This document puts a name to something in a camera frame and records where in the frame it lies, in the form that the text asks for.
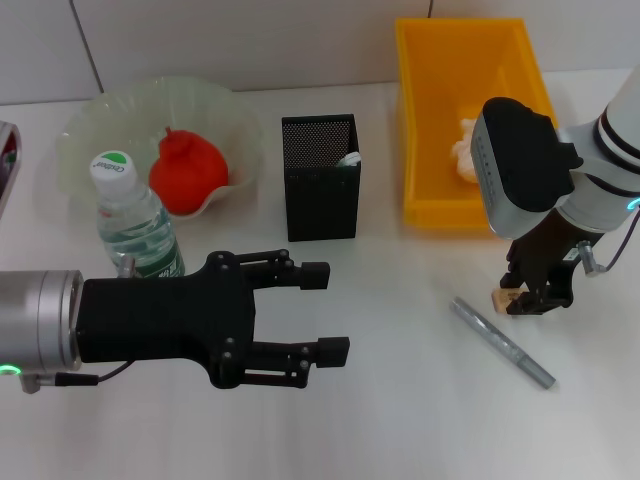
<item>small wooden block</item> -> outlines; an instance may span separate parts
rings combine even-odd
[[[497,313],[507,314],[509,304],[518,298],[521,293],[528,292],[526,288],[497,288],[491,292],[493,308]]]

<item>yellow plastic bin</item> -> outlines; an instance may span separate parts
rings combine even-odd
[[[488,232],[480,189],[456,172],[460,120],[511,97],[556,122],[521,19],[398,19],[404,217],[434,233]]]

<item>plastic water bottle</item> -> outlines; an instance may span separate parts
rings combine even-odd
[[[109,151],[90,166],[98,201],[98,233],[116,268],[123,256],[136,260],[142,277],[179,277],[184,263],[169,214],[158,196],[138,180],[131,157]]]

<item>mesh basket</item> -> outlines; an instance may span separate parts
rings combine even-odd
[[[353,115],[282,119],[289,241],[356,236],[361,164],[337,167],[358,151]]]

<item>bottle cap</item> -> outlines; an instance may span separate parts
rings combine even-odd
[[[91,162],[89,170],[98,193],[108,200],[118,200],[131,192],[138,182],[131,157],[117,150],[98,155]]]

